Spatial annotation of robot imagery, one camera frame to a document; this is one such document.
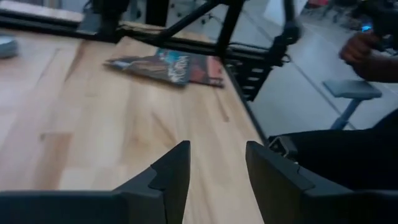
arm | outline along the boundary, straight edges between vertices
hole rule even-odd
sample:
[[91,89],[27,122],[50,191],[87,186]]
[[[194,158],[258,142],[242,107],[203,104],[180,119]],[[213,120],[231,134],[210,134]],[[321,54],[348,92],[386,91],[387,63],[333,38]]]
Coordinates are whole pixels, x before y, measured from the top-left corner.
[[398,83],[398,58],[370,55],[361,63],[351,64],[358,76],[370,82]]

stool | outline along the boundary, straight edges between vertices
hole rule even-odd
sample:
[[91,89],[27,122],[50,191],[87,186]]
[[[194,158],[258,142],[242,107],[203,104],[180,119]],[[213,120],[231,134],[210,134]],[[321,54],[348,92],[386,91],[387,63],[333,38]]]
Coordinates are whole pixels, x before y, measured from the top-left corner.
[[382,96],[380,90],[374,88],[366,81],[328,80],[323,82],[323,85],[335,98],[352,99],[347,109],[344,110],[343,114],[331,126],[330,129],[334,130],[341,130],[348,124],[349,118],[362,101]]

wood grain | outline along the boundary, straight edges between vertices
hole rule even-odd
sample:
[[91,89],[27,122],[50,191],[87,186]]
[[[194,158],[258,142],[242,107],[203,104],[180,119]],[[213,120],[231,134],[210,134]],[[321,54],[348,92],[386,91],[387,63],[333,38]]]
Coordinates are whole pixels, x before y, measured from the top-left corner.
[[3,31],[21,51],[0,60],[0,190],[113,189],[187,139],[184,223],[263,223],[244,159],[246,141],[260,139],[227,75],[225,89],[179,90],[102,66],[154,52],[137,41]]

table leg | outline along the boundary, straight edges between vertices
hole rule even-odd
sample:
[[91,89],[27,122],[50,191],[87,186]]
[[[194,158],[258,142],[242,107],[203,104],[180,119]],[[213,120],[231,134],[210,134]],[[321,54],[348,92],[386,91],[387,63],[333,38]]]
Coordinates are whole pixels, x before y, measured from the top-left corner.
[[146,24],[166,26],[169,0],[147,0]]

black pants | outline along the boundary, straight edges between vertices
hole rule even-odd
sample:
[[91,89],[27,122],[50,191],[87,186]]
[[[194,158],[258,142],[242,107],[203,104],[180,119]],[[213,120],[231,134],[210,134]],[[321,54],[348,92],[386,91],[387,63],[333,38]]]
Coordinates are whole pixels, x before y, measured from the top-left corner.
[[353,190],[398,189],[398,110],[371,129],[284,136],[296,145],[301,166],[329,180]]

